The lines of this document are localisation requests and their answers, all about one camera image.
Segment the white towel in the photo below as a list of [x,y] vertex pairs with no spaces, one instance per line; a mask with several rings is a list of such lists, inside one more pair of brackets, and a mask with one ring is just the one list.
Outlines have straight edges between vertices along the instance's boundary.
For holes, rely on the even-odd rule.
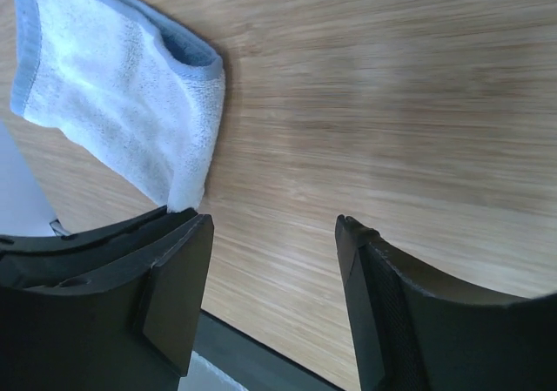
[[197,208],[225,94],[215,50],[138,0],[15,1],[11,109],[59,128],[158,206]]

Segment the wood grain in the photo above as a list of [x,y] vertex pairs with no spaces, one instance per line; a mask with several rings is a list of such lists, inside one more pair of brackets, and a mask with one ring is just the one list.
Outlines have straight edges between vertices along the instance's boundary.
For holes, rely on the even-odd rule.
[[[464,280],[557,289],[557,0],[146,0],[213,42],[228,94],[202,211],[204,308],[357,389],[334,220]],[[0,109],[72,231],[152,208],[57,131]]]

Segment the white surface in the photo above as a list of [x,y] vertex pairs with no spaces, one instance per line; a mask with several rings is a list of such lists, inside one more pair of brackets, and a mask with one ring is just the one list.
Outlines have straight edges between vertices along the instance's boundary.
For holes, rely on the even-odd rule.
[[54,219],[54,210],[0,121],[0,234],[52,236]]
[[210,66],[171,57],[153,24],[118,6],[117,0],[37,0],[40,62],[23,116],[62,130],[158,206],[197,208],[225,75],[221,68],[214,78],[202,77]]
[[180,380],[178,391],[247,391],[230,376],[197,353],[191,353],[188,376]]

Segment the black plastic part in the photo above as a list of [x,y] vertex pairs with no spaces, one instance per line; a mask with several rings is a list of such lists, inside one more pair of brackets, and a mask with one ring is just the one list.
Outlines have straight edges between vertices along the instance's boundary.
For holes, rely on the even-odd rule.
[[344,216],[336,237],[363,391],[557,389],[557,294],[477,287]]
[[[0,273],[0,388],[176,391],[189,365],[212,234],[210,216],[159,209],[69,240],[3,243],[0,266],[27,259],[15,260],[17,276],[9,265]],[[60,259],[73,253],[89,256],[89,267]],[[35,285],[33,259],[49,269],[49,285]]]

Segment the gray surface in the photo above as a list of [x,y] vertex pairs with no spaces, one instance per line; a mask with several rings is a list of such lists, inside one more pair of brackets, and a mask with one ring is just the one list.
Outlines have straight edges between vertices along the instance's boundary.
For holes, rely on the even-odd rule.
[[54,219],[54,210],[0,121],[0,234],[53,236]]
[[193,349],[250,391],[340,391],[203,310]]

